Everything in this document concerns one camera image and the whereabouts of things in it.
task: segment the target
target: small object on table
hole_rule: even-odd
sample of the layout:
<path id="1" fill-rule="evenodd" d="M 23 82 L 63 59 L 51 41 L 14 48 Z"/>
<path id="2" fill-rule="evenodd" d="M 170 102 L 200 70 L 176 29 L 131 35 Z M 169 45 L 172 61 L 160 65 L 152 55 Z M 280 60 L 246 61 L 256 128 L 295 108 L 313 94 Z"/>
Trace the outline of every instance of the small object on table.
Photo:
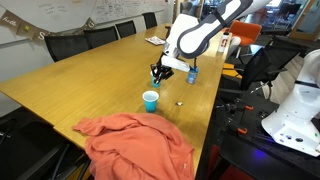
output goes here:
<path id="1" fill-rule="evenodd" d="M 146 38 L 146 40 L 147 40 L 148 42 L 151 42 L 152 44 L 154 44 L 154 45 L 156 45 L 156 46 L 157 46 L 157 45 L 162 45 L 162 44 L 165 43 L 164 40 L 158 38 L 157 36 L 153 36 L 153 37 L 151 37 L 151 38 Z"/>
<path id="2" fill-rule="evenodd" d="M 177 106 L 182 106 L 182 105 L 183 105 L 183 102 L 179 101 L 179 102 L 176 103 L 176 105 L 177 105 Z"/>

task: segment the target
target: orange chair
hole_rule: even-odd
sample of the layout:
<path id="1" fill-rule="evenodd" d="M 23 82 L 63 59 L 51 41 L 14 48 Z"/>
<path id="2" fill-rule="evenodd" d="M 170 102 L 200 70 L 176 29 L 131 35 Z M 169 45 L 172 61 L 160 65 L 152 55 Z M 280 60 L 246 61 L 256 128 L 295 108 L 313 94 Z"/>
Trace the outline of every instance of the orange chair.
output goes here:
<path id="1" fill-rule="evenodd" d="M 229 32 L 232 36 L 240 37 L 241 42 L 237 52 L 237 58 L 239 57 L 241 47 L 248 46 L 256 42 L 262 27 L 259 24 L 245 23 L 238 20 L 232 22 Z"/>

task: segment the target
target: whiteboard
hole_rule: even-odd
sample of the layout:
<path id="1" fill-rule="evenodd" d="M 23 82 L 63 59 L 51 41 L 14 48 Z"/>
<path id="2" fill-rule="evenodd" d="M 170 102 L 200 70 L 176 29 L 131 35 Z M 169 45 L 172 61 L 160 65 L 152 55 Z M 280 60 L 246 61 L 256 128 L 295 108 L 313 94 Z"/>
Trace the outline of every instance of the whiteboard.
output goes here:
<path id="1" fill-rule="evenodd" d="M 95 0 L 0 0 L 7 10 L 28 23 L 61 32 L 82 27 L 90 17 Z"/>
<path id="2" fill-rule="evenodd" d="M 88 18 L 96 24 L 164 10 L 165 0 L 0 0 L 0 17 L 11 11 L 33 26 L 62 32 L 81 28 Z M 0 26 L 0 44 L 25 37 Z"/>
<path id="3" fill-rule="evenodd" d="M 165 0 L 96 0 L 91 14 L 95 23 L 105 23 L 145 12 L 164 10 Z"/>

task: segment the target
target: paper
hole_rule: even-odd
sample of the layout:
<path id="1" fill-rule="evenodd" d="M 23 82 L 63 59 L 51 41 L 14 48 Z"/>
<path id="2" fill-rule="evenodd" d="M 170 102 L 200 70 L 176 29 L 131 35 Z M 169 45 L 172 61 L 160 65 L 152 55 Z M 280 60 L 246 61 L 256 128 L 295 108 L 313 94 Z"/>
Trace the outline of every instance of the paper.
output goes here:
<path id="1" fill-rule="evenodd" d="M 148 42 L 151 42 L 151 43 L 154 44 L 154 45 L 161 45 L 161 44 L 164 44 L 164 43 L 165 43 L 164 40 L 158 38 L 157 36 L 153 36 L 153 37 L 151 37 L 151 38 L 146 38 L 146 40 L 147 40 Z"/>

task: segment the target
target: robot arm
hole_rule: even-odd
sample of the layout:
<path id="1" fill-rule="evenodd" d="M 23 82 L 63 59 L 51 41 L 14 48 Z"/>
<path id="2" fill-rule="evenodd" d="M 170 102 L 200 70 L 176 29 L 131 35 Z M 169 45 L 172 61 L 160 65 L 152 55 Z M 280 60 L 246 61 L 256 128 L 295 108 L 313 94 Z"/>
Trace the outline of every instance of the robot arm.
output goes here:
<path id="1" fill-rule="evenodd" d="M 199 23 L 196 17 L 180 14 L 170 29 L 157 64 L 151 65 L 154 82 L 173 75 L 171 68 L 188 72 L 190 67 L 177 59 L 179 55 L 193 59 L 209 46 L 208 42 L 232 20 L 250 14 L 271 0 L 225 0 Z"/>
<path id="2" fill-rule="evenodd" d="M 262 127 L 279 144 L 320 155 L 320 134 L 312 119 L 320 112 L 320 49 L 304 58 L 293 90 L 279 108 L 262 120 Z"/>

